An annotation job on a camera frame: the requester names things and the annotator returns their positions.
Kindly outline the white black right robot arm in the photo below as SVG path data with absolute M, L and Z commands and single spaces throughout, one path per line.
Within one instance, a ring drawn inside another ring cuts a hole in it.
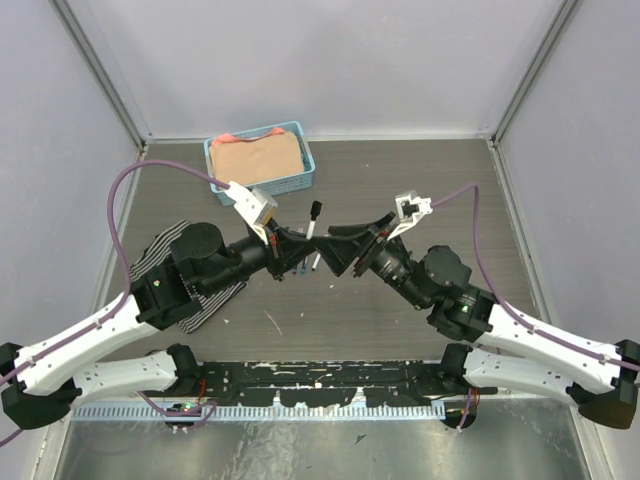
M 373 272 L 451 339 L 440 382 L 451 394 L 469 387 L 518 389 L 577 408 L 588 420 L 631 427 L 639 387 L 639 345 L 580 337 L 473 285 L 471 269 L 446 245 L 415 260 L 387 215 L 368 224 L 331 226 L 317 247 L 336 274 Z

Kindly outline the white pen black tip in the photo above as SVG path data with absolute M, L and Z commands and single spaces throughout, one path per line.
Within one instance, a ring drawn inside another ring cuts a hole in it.
M 317 268 L 319 266 L 319 263 L 320 263 L 320 260 L 321 260 L 321 255 L 318 253 L 316 255 L 316 257 L 314 258 L 314 261 L 312 263 L 311 271 L 316 271 L 317 270 Z

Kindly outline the black pen cap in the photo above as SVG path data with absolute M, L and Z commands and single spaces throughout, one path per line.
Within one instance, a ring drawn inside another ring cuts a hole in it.
M 316 221 L 319 217 L 323 204 L 320 201 L 314 200 L 310 210 L 310 218 L 312 221 Z

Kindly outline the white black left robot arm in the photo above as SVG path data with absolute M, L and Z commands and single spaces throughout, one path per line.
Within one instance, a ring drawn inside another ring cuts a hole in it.
M 315 239 L 275 223 L 268 224 L 265 239 L 251 232 L 231 245 L 213 224 L 176 225 L 144 252 L 131 286 L 100 311 L 31 346 L 2 345 L 1 374 L 8 385 L 1 394 L 4 414 L 19 429 L 34 430 L 102 396 L 194 394 L 201 371 L 186 345 L 138 360 L 102 359 L 181 321 L 207 318 L 221 293 L 262 269 L 279 280 L 315 249 Z

